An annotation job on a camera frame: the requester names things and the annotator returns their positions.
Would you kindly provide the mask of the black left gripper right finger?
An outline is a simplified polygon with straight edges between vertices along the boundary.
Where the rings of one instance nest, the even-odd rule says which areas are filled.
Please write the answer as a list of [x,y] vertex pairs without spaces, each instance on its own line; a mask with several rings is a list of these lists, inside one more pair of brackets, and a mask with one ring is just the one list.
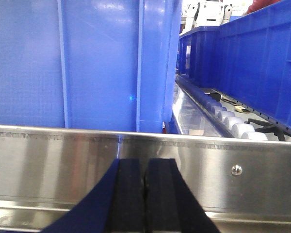
[[175,159],[150,159],[146,177],[147,233],[218,233],[184,181]]

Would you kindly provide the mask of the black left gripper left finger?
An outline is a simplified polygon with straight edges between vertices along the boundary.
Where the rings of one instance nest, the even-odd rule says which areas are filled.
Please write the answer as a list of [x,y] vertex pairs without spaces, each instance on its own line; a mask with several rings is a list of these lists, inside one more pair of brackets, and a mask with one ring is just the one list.
[[97,185],[44,233],[142,233],[144,198],[137,159],[114,159]]

